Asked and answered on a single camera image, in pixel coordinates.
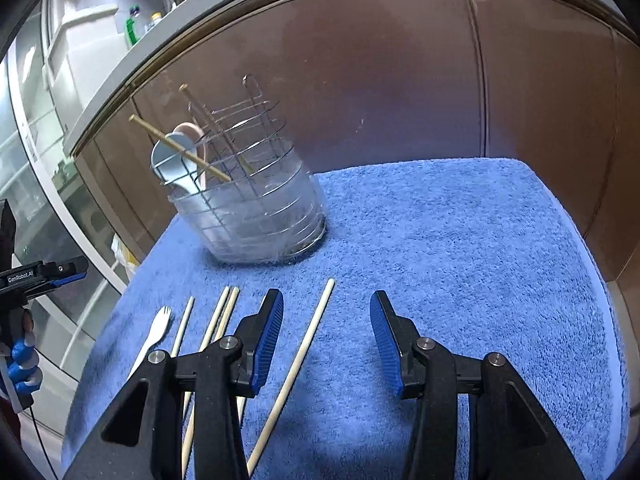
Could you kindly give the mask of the blue gloved left hand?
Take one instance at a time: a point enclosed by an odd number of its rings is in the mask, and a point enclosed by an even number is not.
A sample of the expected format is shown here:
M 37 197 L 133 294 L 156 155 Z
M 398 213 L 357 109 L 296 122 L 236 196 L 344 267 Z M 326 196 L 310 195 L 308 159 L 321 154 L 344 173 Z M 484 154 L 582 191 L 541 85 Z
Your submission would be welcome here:
M 42 384 L 34 319 L 28 309 L 12 309 L 1 321 L 1 361 L 19 396 L 38 391 Z

